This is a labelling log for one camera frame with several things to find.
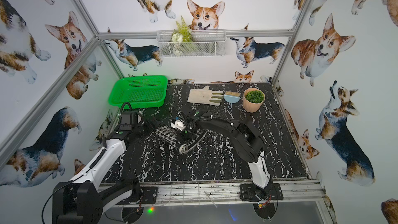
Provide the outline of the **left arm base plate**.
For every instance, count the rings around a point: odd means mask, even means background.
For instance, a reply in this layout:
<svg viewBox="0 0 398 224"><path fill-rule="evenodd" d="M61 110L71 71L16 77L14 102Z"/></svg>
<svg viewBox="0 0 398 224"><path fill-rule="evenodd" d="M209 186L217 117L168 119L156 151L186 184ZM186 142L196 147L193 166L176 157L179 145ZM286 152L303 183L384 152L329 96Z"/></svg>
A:
<svg viewBox="0 0 398 224"><path fill-rule="evenodd" d="M157 201L158 187L141 187L140 190L133 189L128 199L129 203L155 204Z"/></svg>

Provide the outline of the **black white patterned knit scarf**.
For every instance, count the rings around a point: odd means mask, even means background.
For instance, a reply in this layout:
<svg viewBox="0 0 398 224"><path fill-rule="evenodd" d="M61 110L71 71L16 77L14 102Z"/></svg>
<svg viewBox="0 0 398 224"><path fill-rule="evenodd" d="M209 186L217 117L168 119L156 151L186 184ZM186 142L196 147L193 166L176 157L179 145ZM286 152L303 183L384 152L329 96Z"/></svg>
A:
<svg viewBox="0 0 398 224"><path fill-rule="evenodd" d="M184 155L197 147L207 134L207 131L201 128L180 131L179 129L162 125L156 129L155 134L161 140L171 144L180 154Z"/></svg>

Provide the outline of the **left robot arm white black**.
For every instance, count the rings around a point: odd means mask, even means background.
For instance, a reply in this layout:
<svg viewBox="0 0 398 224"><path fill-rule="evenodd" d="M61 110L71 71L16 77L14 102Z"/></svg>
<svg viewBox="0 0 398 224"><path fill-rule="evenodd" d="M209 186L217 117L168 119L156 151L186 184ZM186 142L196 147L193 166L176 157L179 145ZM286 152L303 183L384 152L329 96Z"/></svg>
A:
<svg viewBox="0 0 398 224"><path fill-rule="evenodd" d="M137 178L121 179L99 191L107 172L126 151L128 144L145 139L157 124L118 125L103 139L104 146L95 157L68 182L58 183L53 190L52 222L54 224L97 224L114 205L132 198L141 202L143 192Z"/></svg>

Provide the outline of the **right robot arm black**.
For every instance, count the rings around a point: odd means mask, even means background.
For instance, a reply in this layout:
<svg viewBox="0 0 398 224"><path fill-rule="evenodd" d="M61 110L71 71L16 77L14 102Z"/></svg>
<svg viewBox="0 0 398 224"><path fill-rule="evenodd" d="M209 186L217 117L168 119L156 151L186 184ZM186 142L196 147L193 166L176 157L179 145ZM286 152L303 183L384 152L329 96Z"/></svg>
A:
<svg viewBox="0 0 398 224"><path fill-rule="evenodd" d="M211 112L177 112L171 123L176 132L176 145L180 154L187 154L202 141L209 132L228 138L239 155L248 163L254 191L265 194L271 190L272 179L265 163L265 138L250 121L228 119Z"/></svg>

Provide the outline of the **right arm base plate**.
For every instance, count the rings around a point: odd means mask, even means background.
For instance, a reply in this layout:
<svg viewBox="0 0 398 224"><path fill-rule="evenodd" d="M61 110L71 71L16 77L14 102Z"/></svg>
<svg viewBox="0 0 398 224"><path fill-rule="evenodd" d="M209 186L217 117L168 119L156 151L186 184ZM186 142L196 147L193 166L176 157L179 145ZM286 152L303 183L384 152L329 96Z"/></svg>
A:
<svg viewBox="0 0 398 224"><path fill-rule="evenodd" d="M246 202L260 202L271 200L283 200L283 192L280 184L269 183L264 189L255 184L240 184L239 198Z"/></svg>

